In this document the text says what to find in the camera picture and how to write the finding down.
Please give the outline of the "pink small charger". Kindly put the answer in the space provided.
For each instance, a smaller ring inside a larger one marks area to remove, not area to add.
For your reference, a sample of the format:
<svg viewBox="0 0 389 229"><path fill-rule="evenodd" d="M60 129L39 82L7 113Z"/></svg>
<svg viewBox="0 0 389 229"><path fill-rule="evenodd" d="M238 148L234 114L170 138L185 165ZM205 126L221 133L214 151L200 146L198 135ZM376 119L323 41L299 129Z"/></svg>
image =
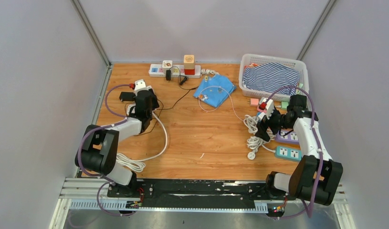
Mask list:
<svg viewBox="0 0 389 229"><path fill-rule="evenodd" d="M249 102L251 107L257 107L259 105L259 99L257 98L251 98Z"/></svg>

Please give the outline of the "green small charger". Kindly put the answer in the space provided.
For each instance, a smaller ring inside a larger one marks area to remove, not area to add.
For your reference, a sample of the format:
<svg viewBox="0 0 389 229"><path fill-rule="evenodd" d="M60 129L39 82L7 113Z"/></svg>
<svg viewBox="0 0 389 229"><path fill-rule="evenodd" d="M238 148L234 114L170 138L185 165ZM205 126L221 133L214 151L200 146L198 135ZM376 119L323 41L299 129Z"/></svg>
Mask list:
<svg viewBox="0 0 389 229"><path fill-rule="evenodd" d="M288 105L289 105L289 102L281 101L281 103L280 103L280 109L286 110L286 111L287 111Z"/></svg>

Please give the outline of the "white square plug adapter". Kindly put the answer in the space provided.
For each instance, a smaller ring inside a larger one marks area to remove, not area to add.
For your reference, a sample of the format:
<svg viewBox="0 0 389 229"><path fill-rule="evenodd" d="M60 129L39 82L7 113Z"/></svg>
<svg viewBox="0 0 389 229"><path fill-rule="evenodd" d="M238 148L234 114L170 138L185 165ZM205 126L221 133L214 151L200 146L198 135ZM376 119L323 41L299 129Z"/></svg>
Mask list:
<svg viewBox="0 0 389 229"><path fill-rule="evenodd" d="M136 104L128 104L126 107L126 115L130 116L135 113Z"/></svg>

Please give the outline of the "white back power strip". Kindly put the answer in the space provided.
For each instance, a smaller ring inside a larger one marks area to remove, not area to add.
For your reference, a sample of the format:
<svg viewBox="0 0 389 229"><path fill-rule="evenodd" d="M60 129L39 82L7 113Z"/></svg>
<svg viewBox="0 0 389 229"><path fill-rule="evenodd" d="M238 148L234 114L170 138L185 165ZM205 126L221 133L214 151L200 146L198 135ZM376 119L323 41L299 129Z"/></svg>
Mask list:
<svg viewBox="0 0 389 229"><path fill-rule="evenodd" d="M160 78L165 78L166 77L166 70L168 68L163 68L162 64L151 64L150 68L148 70L148 74L150 77L160 77ZM193 75L189 75L185 73L185 70L183 68L182 64L177 64L174 65L171 68L171 77L172 78L177 78L180 75L182 76L187 76L189 78L200 78L201 77L201 66L200 65L195 65L195 73Z"/></svg>

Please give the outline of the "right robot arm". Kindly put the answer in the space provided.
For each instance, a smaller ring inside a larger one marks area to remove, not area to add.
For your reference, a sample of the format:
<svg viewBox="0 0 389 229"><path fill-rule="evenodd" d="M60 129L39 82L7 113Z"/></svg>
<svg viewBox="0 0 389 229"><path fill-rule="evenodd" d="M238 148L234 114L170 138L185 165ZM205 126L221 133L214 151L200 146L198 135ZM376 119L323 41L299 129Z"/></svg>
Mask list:
<svg viewBox="0 0 389 229"><path fill-rule="evenodd" d="M256 124L255 136L268 141L268 130L278 134L282 129L292 129L302 156L291 175L273 171L267 176L264 192L270 199L287 193L324 206L334 199L343 166L332 159L322 142L317 114L313 107L307 107L312 103L308 95L292 95L285 114L276 109L270 98L264 98L259 105L261 119Z"/></svg>

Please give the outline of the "black power adapter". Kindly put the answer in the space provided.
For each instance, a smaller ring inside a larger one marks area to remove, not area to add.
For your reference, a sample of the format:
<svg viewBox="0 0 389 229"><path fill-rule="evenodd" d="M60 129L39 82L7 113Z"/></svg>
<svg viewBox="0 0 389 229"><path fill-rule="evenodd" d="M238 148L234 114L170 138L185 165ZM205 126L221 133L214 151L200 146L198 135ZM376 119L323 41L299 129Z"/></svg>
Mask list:
<svg viewBox="0 0 389 229"><path fill-rule="evenodd" d="M119 100L121 102L134 102L135 97L136 95L134 92L121 92L119 95Z"/></svg>

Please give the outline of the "teal power strip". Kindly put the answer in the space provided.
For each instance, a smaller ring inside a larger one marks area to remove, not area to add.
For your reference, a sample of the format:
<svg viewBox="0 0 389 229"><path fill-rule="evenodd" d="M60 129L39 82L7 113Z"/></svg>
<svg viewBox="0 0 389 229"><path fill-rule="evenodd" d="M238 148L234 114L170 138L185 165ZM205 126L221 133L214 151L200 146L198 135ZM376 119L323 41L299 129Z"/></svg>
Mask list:
<svg viewBox="0 0 389 229"><path fill-rule="evenodd" d="M295 162L300 161L303 157L301 150L285 146L278 146L275 150L274 155L277 158Z"/></svg>

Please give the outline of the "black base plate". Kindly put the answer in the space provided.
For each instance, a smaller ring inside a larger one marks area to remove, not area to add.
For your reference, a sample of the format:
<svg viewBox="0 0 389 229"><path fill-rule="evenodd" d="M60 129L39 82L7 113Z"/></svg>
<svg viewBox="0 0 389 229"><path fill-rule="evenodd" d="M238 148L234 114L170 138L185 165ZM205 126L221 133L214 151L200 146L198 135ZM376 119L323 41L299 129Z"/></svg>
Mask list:
<svg viewBox="0 0 389 229"><path fill-rule="evenodd" d="M107 197L122 210L261 213L281 217L294 198L271 194L265 181L138 179L132 187L112 185Z"/></svg>

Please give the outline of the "white power strip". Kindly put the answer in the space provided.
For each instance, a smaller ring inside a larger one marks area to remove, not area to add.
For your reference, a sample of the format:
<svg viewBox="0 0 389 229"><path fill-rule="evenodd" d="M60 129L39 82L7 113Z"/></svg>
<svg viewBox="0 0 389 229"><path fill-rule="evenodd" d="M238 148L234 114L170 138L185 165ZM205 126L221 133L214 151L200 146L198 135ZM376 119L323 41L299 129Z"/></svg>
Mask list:
<svg viewBox="0 0 389 229"><path fill-rule="evenodd" d="M168 147L168 132L160 120L160 114L153 113L154 123L146 133L122 141L116 162L137 173L143 172L148 161L161 156Z"/></svg>
<svg viewBox="0 0 389 229"><path fill-rule="evenodd" d="M151 64L150 68L148 70L148 74L150 77L160 77L160 78L165 78L166 77L166 70L168 68L163 68L162 64ZM177 64L174 65L171 68L171 77L172 78L177 78L180 75L182 76L187 76L189 78L200 78L201 77L201 66L200 65L195 65L195 73L193 75L189 75L185 73L185 70L183 68L182 64Z"/></svg>

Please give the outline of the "blue striped cloth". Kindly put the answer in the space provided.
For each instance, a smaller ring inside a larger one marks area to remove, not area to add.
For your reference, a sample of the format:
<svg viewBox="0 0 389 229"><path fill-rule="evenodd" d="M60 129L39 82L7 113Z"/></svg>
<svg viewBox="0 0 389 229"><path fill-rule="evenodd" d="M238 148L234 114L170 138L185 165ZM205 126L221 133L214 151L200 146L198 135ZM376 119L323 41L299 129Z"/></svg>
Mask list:
<svg viewBox="0 0 389 229"><path fill-rule="evenodd" d="M243 85L251 90L272 93L279 88L291 86L279 91L279 94L294 95L301 74L281 63L270 62L254 67L246 67L242 75Z"/></svg>

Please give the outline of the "small black charger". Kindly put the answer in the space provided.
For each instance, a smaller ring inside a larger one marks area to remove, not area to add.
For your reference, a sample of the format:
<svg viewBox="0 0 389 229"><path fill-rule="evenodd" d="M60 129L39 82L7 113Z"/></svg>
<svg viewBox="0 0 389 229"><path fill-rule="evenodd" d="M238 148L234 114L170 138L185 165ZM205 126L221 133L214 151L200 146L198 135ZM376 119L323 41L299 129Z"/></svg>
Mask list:
<svg viewBox="0 0 389 229"><path fill-rule="evenodd" d="M171 75L172 75L171 70L166 70L165 78L167 81L171 81Z"/></svg>

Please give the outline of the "wooden block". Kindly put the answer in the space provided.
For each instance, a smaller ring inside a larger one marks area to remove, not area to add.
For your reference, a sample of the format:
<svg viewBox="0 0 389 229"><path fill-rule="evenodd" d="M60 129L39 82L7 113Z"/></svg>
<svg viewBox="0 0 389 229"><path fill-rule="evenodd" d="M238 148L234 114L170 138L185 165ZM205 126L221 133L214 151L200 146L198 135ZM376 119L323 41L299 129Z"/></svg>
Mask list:
<svg viewBox="0 0 389 229"><path fill-rule="evenodd" d="M184 73L185 75L195 74L195 56L192 54L186 54L183 58Z"/></svg>

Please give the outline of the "white plastic basket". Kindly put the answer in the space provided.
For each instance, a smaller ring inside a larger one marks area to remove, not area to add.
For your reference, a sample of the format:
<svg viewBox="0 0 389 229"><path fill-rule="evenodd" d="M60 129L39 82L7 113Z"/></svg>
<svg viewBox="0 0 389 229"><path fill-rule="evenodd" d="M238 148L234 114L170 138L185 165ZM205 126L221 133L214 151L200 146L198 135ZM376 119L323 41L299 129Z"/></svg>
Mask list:
<svg viewBox="0 0 389 229"><path fill-rule="evenodd" d="M239 88L244 96L268 97L284 86L296 86L309 92L308 71L304 62L250 53L242 56Z"/></svg>

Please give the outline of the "purple power strip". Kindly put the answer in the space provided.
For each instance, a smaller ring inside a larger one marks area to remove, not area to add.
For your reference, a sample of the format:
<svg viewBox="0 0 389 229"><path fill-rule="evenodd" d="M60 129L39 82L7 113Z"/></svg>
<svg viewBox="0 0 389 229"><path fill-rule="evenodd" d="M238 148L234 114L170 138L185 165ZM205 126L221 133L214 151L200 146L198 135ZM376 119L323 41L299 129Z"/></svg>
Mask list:
<svg viewBox="0 0 389 229"><path fill-rule="evenodd" d="M280 130L276 136L275 141L279 143L299 145L299 139L296 133L291 130L282 129Z"/></svg>

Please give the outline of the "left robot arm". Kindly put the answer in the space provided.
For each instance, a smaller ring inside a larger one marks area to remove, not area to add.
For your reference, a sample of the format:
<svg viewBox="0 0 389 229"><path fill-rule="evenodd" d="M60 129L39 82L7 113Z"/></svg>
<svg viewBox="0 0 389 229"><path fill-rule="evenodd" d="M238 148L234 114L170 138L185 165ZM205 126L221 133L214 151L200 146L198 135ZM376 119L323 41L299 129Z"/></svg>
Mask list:
<svg viewBox="0 0 389 229"><path fill-rule="evenodd" d="M134 96L132 111L122 121L105 126L89 125L75 155L75 165L86 174L103 177L119 185L126 197L138 191L136 173L116 162L118 144L129 137L143 133L153 119L153 111L159 108L152 89L142 90Z"/></svg>

